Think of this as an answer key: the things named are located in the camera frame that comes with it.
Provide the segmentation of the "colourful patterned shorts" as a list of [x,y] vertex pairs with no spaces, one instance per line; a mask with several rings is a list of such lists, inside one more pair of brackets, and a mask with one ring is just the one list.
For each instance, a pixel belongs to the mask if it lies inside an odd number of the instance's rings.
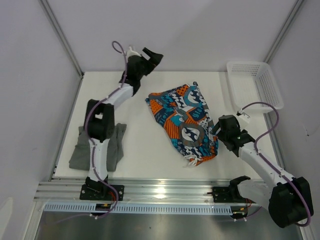
[[196,81],[150,93],[145,102],[172,146],[188,161],[189,167],[198,166],[218,155],[218,137],[212,133],[215,124]]

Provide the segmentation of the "grey shorts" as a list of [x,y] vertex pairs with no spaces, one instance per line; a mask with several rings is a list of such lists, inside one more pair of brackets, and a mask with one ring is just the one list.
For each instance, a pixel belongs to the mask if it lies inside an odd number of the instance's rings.
[[[126,129],[126,124],[117,123],[109,139],[106,156],[106,168],[109,172],[116,171],[117,164],[124,156],[122,141]],[[78,127],[77,144],[69,160],[69,168],[82,171],[88,171],[90,168],[90,144],[83,126]]]

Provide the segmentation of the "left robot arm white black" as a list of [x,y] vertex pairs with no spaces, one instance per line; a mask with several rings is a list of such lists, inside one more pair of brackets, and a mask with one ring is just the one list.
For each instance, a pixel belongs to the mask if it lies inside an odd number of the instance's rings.
[[85,180],[92,185],[91,194],[97,200],[108,196],[107,153],[110,138],[114,134],[115,111],[126,100],[133,97],[141,87],[141,79],[149,75],[162,61],[164,55],[143,48],[145,58],[131,46],[124,52],[125,70],[118,86],[102,100],[91,99],[87,103],[84,130],[90,146],[90,167]]

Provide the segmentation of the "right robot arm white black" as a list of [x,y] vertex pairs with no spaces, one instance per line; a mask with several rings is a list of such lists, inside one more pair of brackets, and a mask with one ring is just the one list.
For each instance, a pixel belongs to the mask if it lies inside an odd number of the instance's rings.
[[280,227],[306,227],[314,214],[309,182],[294,177],[258,148],[258,141],[240,125],[240,116],[223,115],[211,131],[236,157],[247,163],[263,180],[255,183],[243,175],[229,182],[227,196],[235,203],[251,200],[266,209]]

